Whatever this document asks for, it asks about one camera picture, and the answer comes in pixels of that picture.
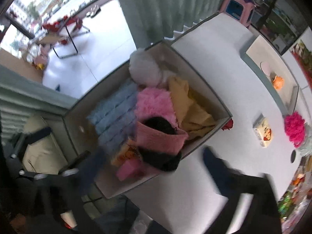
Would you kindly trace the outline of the pink foam sponge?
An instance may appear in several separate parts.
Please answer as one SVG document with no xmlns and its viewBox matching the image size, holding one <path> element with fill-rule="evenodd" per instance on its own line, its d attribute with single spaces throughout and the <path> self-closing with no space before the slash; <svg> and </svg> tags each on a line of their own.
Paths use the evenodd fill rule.
<svg viewBox="0 0 312 234">
<path fill-rule="evenodd" d="M 144 163 L 140 159 L 126 160 L 116 172 L 116 176 L 120 181 L 138 179 L 145 175 Z"/>
</svg>

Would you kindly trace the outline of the yellow cartoon tissue pack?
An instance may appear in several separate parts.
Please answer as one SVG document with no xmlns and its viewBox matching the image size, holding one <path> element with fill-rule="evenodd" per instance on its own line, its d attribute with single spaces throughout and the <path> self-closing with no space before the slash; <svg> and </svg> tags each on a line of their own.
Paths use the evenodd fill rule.
<svg viewBox="0 0 312 234">
<path fill-rule="evenodd" d="M 112 158 L 111 164 L 116 167 L 122 166 L 128 160 L 140 160 L 141 155 L 137 149 L 136 142 L 128 139 L 120 148 L 120 151 Z"/>
</svg>

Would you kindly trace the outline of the light blue chenille mat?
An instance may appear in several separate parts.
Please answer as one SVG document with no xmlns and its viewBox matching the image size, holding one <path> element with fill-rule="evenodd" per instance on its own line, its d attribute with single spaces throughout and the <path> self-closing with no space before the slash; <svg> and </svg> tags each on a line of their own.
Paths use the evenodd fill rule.
<svg viewBox="0 0 312 234">
<path fill-rule="evenodd" d="M 137 84 L 127 79 L 87 117 L 98 135 L 98 144 L 110 155 L 116 154 L 129 137 L 135 136 L 137 94 Z"/>
</svg>

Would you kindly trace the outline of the tan knitted sock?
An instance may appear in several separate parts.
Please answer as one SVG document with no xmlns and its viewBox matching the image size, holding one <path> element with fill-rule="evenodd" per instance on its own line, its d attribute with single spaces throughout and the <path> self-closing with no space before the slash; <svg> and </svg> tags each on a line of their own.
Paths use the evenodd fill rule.
<svg viewBox="0 0 312 234">
<path fill-rule="evenodd" d="M 189 141 L 204 137 L 216 126 L 213 116 L 203 106 L 207 100 L 190 88 L 188 81 L 170 76 L 168 89 L 178 126 L 187 132 Z"/>
</svg>

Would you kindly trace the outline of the light pink fluffy pompom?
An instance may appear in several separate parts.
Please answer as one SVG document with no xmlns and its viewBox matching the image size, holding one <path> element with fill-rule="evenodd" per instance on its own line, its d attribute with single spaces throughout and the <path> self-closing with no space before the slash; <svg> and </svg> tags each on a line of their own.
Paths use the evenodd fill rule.
<svg viewBox="0 0 312 234">
<path fill-rule="evenodd" d="M 178 127 L 170 92 L 159 88 L 145 88 L 137 94 L 135 114 L 139 121 L 151 117 L 162 117 L 172 126 Z"/>
</svg>

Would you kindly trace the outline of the white cloth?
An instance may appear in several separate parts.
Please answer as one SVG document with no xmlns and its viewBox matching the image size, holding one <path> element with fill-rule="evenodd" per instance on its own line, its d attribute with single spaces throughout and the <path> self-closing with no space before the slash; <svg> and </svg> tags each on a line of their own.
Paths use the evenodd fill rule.
<svg viewBox="0 0 312 234">
<path fill-rule="evenodd" d="M 130 55 L 129 73 L 136 84 L 153 88 L 166 88 L 169 77 L 176 75 L 166 66 L 160 66 L 144 49 L 138 49 Z"/>
</svg>

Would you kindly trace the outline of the snack packages pile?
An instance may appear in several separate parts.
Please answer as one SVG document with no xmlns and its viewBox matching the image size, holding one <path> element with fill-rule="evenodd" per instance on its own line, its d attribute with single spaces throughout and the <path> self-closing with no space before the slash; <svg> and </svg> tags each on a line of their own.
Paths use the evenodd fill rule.
<svg viewBox="0 0 312 234">
<path fill-rule="evenodd" d="M 311 155 L 301 158 L 286 192 L 278 201 L 283 233 L 290 233 L 311 202 Z"/>
</svg>

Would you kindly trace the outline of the black table grommet hole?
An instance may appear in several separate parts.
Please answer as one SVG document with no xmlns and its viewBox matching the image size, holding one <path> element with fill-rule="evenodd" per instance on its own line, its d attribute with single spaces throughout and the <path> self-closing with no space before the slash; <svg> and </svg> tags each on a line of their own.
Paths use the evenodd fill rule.
<svg viewBox="0 0 312 234">
<path fill-rule="evenodd" d="M 291 152 L 290 162 L 293 163 L 295 161 L 295 159 L 296 159 L 296 151 L 293 150 Z"/>
</svg>

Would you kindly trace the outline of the large grey storage box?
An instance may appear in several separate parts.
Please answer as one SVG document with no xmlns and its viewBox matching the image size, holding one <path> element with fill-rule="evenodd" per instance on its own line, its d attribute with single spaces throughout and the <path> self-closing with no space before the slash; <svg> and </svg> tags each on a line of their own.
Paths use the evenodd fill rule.
<svg viewBox="0 0 312 234">
<path fill-rule="evenodd" d="M 102 146 L 96 185 L 107 198 L 179 162 L 231 118 L 204 78 L 164 42 L 137 50 L 76 103 L 64 121 L 74 148 Z"/>
</svg>

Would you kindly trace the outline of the pale green yarn ball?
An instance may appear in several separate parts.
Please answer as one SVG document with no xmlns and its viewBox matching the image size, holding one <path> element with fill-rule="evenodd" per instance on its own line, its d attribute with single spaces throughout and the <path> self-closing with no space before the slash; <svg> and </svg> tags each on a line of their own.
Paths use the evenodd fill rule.
<svg viewBox="0 0 312 234">
<path fill-rule="evenodd" d="M 299 146 L 298 151 L 301 156 L 311 155 L 312 142 L 311 142 L 311 127 L 306 128 L 304 142 Z"/>
</svg>

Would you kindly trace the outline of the magenta fluffy yarn ball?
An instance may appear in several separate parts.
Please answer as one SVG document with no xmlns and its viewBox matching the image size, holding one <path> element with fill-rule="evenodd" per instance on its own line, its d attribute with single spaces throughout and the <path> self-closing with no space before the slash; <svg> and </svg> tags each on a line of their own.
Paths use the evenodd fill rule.
<svg viewBox="0 0 312 234">
<path fill-rule="evenodd" d="M 305 140 L 305 120 L 295 111 L 284 118 L 285 133 L 295 148 L 299 148 Z"/>
</svg>

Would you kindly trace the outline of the dark red fabric rose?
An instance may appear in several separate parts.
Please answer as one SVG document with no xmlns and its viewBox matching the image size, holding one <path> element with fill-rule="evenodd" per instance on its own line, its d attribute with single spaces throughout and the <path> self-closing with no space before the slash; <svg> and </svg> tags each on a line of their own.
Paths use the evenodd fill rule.
<svg viewBox="0 0 312 234">
<path fill-rule="evenodd" d="M 233 128 L 234 121 L 231 118 L 223 127 L 222 130 L 231 130 Z"/>
</svg>

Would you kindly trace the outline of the orange fabric flower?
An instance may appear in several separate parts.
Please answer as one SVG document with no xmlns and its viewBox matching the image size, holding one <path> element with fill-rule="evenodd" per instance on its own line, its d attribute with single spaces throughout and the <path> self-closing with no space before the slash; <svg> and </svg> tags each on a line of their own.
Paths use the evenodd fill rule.
<svg viewBox="0 0 312 234">
<path fill-rule="evenodd" d="M 284 84 L 285 84 L 285 81 L 284 81 L 283 77 L 276 75 L 272 79 L 272 85 L 276 91 L 281 90 L 284 87 Z"/>
</svg>

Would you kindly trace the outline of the round pink pad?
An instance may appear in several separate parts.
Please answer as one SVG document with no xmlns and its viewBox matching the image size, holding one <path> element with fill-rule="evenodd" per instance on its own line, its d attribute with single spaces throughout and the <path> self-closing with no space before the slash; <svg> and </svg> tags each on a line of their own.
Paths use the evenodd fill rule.
<svg viewBox="0 0 312 234">
<path fill-rule="evenodd" d="M 269 63 L 262 61 L 260 63 L 260 69 L 262 70 L 262 72 L 269 77 L 271 75 L 271 67 L 269 65 Z"/>
</svg>

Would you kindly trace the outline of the shallow grey tray box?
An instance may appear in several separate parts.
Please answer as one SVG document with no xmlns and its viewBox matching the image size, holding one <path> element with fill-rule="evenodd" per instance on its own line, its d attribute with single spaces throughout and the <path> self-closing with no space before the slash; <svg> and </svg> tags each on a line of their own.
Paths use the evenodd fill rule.
<svg viewBox="0 0 312 234">
<path fill-rule="evenodd" d="M 299 85 L 273 46 L 261 35 L 254 36 L 240 50 L 240 55 L 266 87 L 282 115 L 291 115 L 295 111 Z"/>
</svg>

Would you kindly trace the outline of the black display shelf cabinet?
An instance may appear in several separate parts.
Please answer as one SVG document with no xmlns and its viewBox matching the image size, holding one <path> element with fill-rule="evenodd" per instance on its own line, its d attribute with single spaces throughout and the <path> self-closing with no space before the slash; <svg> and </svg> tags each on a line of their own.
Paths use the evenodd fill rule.
<svg viewBox="0 0 312 234">
<path fill-rule="evenodd" d="M 255 11 L 252 26 L 279 54 L 284 54 L 308 28 L 308 23 L 293 0 L 251 0 Z"/>
</svg>

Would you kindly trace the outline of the grey green curtain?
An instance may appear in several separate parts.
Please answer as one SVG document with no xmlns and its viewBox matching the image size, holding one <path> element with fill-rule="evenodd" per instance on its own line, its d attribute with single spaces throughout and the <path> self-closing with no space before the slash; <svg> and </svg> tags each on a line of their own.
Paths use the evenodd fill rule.
<svg viewBox="0 0 312 234">
<path fill-rule="evenodd" d="M 215 14 L 223 0 L 119 0 L 137 48 L 148 47 L 174 32 Z"/>
</svg>

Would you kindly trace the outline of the pink plastic stool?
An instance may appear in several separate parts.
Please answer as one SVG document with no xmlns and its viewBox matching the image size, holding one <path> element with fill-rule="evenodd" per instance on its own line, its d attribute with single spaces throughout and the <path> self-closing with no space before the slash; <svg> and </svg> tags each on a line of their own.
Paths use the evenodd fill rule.
<svg viewBox="0 0 312 234">
<path fill-rule="evenodd" d="M 224 0 L 219 12 L 231 16 L 249 28 L 254 10 L 255 4 L 252 0 Z"/>
</svg>

